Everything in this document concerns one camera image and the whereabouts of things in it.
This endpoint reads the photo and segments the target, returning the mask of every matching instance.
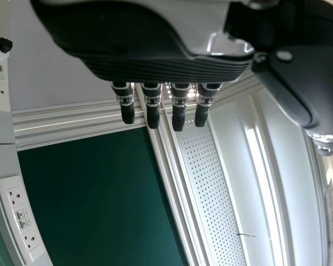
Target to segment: robotic hand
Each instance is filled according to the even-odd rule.
[[[116,93],[130,83],[143,84],[150,127],[159,123],[160,83],[174,84],[173,127],[180,131],[190,83],[198,84],[200,95],[196,126],[204,126],[221,84],[236,81],[252,66],[320,153],[333,154],[332,5],[322,0],[31,2],[57,45],[112,81]],[[134,117],[131,91],[119,95],[128,122]]]

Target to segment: black rubber grip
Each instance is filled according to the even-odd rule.
[[[198,85],[198,93],[202,96],[205,96],[205,97],[213,97],[217,94],[218,90],[215,89],[215,90],[206,90],[202,84],[199,84]]]
[[[173,106],[172,124],[174,131],[182,131],[185,124],[185,107]]]
[[[121,105],[122,120],[126,124],[134,123],[134,103],[128,106]]]
[[[113,91],[116,93],[117,96],[126,97],[133,93],[132,86],[129,85],[126,89],[115,89],[112,87]]]
[[[204,127],[207,122],[207,117],[209,115],[209,106],[196,106],[196,114],[195,114],[195,126]]]
[[[142,88],[142,91],[143,91],[143,94],[147,97],[157,97],[160,95],[160,87],[157,88],[157,89],[154,89],[154,90],[146,90],[146,89],[143,89]]]
[[[159,126],[159,105],[147,106],[147,122],[150,129],[157,129]]]
[[[188,93],[189,90],[175,90],[173,87],[171,87],[171,94],[173,94],[175,97],[184,98],[188,96]]]

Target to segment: green chalkboard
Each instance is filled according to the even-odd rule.
[[[54,266],[187,265],[146,128],[18,157]]]

